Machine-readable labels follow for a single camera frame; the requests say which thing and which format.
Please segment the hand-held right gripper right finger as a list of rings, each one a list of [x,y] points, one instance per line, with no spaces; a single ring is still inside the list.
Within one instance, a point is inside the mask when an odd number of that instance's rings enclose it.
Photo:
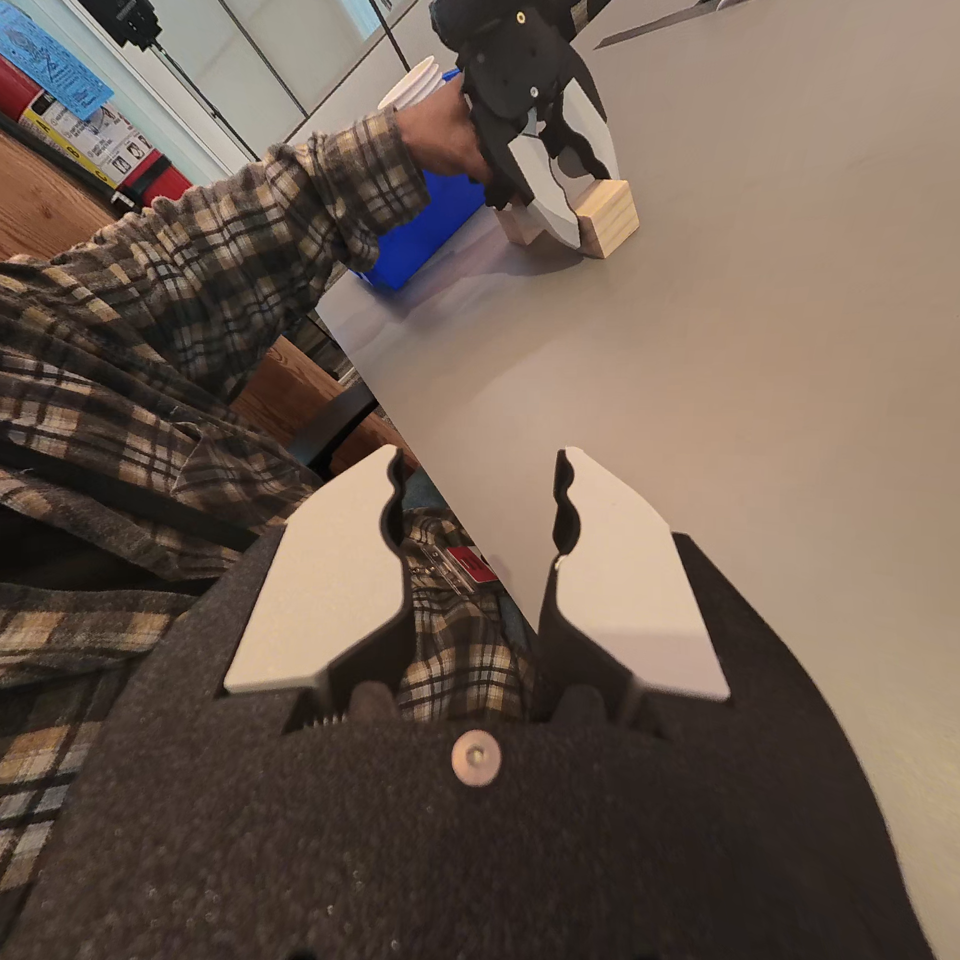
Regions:
[[[669,524],[579,447],[558,450],[555,558],[532,651],[557,694],[589,686],[626,724],[648,693],[731,698]]]

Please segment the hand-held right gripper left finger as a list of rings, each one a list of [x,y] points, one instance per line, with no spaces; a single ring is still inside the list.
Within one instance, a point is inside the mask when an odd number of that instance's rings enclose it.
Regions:
[[[226,695],[306,693],[320,716],[345,713],[362,685],[398,695],[415,654],[404,481],[403,452],[386,444],[290,514],[223,676]]]

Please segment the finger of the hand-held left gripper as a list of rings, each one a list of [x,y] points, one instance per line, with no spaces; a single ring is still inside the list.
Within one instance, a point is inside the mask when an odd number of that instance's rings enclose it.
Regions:
[[[555,97],[539,111],[539,136],[558,169],[570,180],[621,179],[607,115],[588,66],[578,53],[560,59]]]
[[[579,220],[553,173],[545,144],[535,135],[518,135],[510,141],[509,153],[515,195],[522,198],[528,212],[547,233],[564,246],[579,250]]]

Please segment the wooden cube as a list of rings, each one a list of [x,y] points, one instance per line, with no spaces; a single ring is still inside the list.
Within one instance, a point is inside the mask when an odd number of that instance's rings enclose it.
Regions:
[[[515,246],[529,247],[546,231],[522,203],[509,202],[493,212],[508,241]]]
[[[609,258],[640,227],[631,187],[625,179],[596,179],[573,202],[580,253]]]

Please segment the blue plastic bin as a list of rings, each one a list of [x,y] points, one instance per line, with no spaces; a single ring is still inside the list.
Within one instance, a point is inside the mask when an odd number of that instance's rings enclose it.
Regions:
[[[403,110],[417,104],[459,74],[445,70],[428,55],[405,74],[378,103],[379,110]],[[430,201],[410,222],[379,239],[375,264],[358,276],[382,291],[398,291],[433,257],[438,249],[485,205],[482,184],[466,175],[424,173]]]

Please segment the person's left forearm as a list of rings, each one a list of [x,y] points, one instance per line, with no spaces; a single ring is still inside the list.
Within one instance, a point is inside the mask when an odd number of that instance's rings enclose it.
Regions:
[[[424,162],[388,107],[236,174],[159,198],[51,265],[90,296],[101,337],[222,402],[317,306],[338,264],[373,266],[379,240],[429,198]]]

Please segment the person's left hand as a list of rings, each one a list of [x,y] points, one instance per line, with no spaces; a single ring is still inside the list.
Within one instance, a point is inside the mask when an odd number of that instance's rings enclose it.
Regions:
[[[417,169],[437,176],[464,175],[486,186],[493,173],[480,150],[462,84],[462,75],[457,75],[394,117]]]

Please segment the clear badge red label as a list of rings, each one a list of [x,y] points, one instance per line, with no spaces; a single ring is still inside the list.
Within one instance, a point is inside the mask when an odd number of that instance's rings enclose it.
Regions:
[[[440,547],[424,544],[418,548],[426,570],[461,596],[474,596],[499,585],[496,572],[473,545]]]

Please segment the brown wooden furniture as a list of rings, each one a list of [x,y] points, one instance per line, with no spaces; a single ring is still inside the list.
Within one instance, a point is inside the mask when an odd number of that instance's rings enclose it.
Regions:
[[[114,222],[55,164],[1,134],[1,259],[52,258]],[[293,343],[280,338],[232,407],[288,446],[345,387]]]

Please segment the white panel cabinet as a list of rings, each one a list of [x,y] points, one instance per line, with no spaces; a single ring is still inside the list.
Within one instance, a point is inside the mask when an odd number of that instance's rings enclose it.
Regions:
[[[413,67],[454,66],[420,1],[156,1],[159,45],[244,157],[373,113]]]

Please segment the red fire extinguisher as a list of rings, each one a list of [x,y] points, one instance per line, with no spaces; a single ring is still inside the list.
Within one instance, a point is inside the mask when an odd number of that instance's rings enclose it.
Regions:
[[[150,207],[158,198],[179,199],[191,186],[112,101],[81,119],[6,57],[1,120],[3,132],[121,214]]]

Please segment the blue printed notice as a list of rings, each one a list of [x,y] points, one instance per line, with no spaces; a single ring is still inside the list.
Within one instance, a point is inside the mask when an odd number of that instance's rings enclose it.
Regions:
[[[114,97],[77,56],[8,2],[1,3],[1,54],[83,121]]]

